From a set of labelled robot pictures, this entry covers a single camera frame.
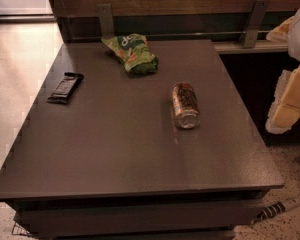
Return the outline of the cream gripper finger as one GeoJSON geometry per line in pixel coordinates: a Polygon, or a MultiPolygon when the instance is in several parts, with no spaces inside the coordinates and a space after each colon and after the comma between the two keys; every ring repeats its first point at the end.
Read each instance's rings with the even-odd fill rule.
{"type": "Polygon", "coordinates": [[[300,119],[300,65],[293,71],[283,70],[278,78],[265,128],[272,134],[289,131],[300,119]]]}
{"type": "Polygon", "coordinates": [[[290,34],[290,25],[293,17],[286,19],[280,25],[270,30],[266,39],[271,42],[287,42],[290,34]]]}

